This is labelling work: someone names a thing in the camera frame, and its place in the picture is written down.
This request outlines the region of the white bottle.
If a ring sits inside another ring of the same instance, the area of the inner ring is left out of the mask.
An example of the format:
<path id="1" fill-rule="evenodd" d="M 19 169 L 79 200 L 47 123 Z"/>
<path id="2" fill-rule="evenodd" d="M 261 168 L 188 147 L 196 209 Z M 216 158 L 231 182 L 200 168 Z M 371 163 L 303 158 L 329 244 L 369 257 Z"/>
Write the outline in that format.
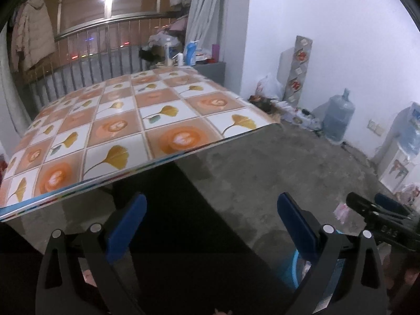
<path id="1" fill-rule="evenodd" d="M 164 65 L 167 67 L 172 66 L 172 41 L 171 38 L 167 38 L 164 44 Z"/>

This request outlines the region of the blue detergent bottle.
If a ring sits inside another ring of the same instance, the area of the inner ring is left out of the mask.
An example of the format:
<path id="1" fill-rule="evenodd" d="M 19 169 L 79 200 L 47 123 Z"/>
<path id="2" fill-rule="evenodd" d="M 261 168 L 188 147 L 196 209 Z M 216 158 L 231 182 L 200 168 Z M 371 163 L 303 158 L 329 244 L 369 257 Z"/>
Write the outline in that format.
<path id="1" fill-rule="evenodd" d="M 191 41 L 187 44 L 184 56 L 184 63 L 187 66 L 195 66 L 196 65 L 196 50 L 199 41 Z"/>

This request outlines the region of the purple cup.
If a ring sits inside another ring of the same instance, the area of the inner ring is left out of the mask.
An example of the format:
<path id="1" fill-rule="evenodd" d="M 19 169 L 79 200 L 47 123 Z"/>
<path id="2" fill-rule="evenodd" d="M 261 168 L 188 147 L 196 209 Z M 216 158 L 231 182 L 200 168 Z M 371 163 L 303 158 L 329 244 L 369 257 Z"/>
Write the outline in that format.
<path id="1" fill-rule="evenodd" d="M 215 63 L 219 61 L 219 55 L 220 55 L 220 46 L 219 44 L 213 44 L 211 49 L 211 56 Z"/>

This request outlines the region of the white plastic bag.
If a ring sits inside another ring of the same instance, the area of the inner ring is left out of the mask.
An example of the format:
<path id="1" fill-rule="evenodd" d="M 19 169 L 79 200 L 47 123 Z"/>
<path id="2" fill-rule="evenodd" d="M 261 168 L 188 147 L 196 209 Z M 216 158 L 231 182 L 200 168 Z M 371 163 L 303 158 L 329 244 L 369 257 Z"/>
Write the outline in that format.
<path id="1" fill-rule="evenodd" d="M 259 80 L 256 86 L 256 95 L 268 99 L 282 100 L 284 92 L 284 86 L 271 74 Z"/>

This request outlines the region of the blue trash bin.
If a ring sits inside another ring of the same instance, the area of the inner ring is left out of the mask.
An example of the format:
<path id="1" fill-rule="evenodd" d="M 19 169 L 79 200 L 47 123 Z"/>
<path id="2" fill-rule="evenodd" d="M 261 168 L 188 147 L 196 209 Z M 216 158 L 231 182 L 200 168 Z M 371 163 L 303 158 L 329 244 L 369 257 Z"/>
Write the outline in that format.
<path id="1" fill-rule="evenodd" d="M 322 289 L 320 300 L 316 305 L 313 314 L 320 314 L 322 311 L 327 309 L 330 301 L 332 300 L 332 295 L 337 288 L 344 264 L 345 259 L 338 259 L 334 268 L 330 271 L 330 274 L 327 275 L 329 280 L 322 285 L 324 288 Z M 314 271 L 316 270 L 315 265 L 313 265 L 310 261 L 305 260 L 298 250 L 295 250 L 290 266 L 293 291 L 299 289 L 301 285 L 304 287 L 309 286 L 310 282 L 317 287 L 318 282 L 314 282 L 316 277 Z"/>

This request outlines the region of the water dispenser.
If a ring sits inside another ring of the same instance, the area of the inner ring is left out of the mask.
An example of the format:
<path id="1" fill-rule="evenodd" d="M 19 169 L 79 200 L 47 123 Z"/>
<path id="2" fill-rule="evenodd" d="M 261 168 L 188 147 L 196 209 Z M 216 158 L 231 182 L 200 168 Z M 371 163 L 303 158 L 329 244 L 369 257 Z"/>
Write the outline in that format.
<path id="1" fill-rule="evenodd" d="M 419 103 L 404 109 L 392 125 L 389 143 L 377 166 L 379 181 L 392 193 L 419 165 Z"/>

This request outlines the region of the patterned tablecloth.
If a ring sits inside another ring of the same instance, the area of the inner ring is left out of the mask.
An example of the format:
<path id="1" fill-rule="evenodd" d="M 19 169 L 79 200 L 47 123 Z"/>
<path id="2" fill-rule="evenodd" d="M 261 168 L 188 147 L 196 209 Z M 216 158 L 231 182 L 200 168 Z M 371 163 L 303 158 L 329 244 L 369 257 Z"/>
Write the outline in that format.
<path id="1" fill-rule="evenodd" d="M 193 67 L 161 67 L 51 102 L 14 149 L 1 219 L 268 126 L 272 119 Z"/>

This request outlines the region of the metal balcony railing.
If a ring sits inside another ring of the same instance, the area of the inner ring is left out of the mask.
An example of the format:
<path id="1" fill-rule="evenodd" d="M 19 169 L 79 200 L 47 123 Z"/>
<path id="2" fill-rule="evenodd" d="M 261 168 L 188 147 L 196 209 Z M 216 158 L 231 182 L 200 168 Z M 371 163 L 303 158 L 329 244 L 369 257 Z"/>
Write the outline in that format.
<path id="1" fill-rule="evenodd" d="M 31 110 L 60 97 L 147 67 L 140 57 L 150 40 L 180 12 L 140 12 L 89 21 L 59 33 L 56 50 L 23 79 L 23 103 Z"/>

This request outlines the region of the grey side cabinet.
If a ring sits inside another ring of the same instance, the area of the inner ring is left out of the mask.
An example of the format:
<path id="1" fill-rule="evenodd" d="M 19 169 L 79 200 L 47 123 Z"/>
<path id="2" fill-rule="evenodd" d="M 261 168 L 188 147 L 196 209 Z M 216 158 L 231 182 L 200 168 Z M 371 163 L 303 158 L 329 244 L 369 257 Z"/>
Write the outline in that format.
<path id="1" fill-rule="evenodd" d="M 204 77 L 213 80 L 214 82 L 224 86 L 225 76 L 226 76 L 226 63 L 199 63 L 194 66 L 194 69 L 197 70 Z"/>

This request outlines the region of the blue water jug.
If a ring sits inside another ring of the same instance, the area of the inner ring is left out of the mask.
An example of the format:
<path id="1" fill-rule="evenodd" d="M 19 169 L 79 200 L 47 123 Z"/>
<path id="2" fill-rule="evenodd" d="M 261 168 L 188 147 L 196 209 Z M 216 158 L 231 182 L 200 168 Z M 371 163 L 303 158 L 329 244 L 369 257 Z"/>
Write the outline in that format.
<path id="1" fill-rule="evenodd" d="M 350 124 L 355 105 L 350 101 L 350 91 L 345 89 L 339 95 L 336 94 L 329 99 L 324 119 L 322 121 L 322 130 L 325 137 L 336 144 L 341 144 L 345 132 Z"/>

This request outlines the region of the beige hanging jacket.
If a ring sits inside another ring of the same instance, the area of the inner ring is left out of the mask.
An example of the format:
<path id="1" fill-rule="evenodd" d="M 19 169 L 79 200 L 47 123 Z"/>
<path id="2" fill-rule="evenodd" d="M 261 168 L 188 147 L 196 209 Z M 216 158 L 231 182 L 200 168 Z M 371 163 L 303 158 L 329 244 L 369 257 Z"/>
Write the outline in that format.
<path id="1" fill-rule="evenodd" d="M 56 50 L 53 26 L 44 0 L 27 0 L 19 7 L 11 35 L 13 71 L 26 72 Z"/>

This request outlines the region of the wall socket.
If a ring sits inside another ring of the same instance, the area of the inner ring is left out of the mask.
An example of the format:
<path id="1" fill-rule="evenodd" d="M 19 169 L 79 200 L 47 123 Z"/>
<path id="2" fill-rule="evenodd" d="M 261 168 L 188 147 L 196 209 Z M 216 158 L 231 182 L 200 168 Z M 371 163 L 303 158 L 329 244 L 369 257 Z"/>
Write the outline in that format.
<path id="1" fill-rule="evenodd" d="M 384 133 L 384 128 L 382 128 L 380 124 L 377 124 L 373 120 L 369 120 L 367 128 L 371 130 L 372 132 L 374 132 L 379 137 L 382 136 Z"/>

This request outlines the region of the grey curtain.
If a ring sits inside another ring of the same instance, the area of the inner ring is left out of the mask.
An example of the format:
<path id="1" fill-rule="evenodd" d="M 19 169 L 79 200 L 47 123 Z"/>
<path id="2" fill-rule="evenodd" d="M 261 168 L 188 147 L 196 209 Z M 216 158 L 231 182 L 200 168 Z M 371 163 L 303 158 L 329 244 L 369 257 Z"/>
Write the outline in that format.
<path id="1" fill-rule="evenodd" d="M 222 0 L 192 0 L 189 8 L 185 44 L 196 42 L 204 53 L 211 52 L 217 43 Z"/>

